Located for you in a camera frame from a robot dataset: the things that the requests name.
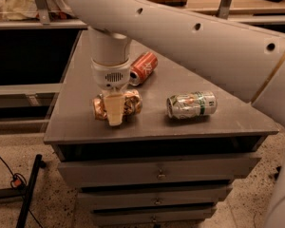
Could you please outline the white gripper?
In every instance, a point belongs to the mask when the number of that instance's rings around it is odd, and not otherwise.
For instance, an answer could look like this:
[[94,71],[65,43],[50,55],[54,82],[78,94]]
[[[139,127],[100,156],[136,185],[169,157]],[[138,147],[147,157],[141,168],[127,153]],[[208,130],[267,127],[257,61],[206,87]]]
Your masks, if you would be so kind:
[[108,95],[104,97],[104,108],[109,125],[120,125],[123,122],[125,96],[119,93],[129,84],[130,64],[126,61],[115,66],[106,66],[93,61],[91,67],[96,85]]

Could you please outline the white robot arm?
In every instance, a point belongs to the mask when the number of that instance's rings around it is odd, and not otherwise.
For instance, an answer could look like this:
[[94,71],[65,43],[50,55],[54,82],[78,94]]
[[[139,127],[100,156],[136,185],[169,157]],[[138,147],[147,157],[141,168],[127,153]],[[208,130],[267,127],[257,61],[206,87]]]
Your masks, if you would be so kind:
[[147,0],[68,0],[90,27],[92,65],[112,125],[122,122],[136,40],[285,127],[285,33]]

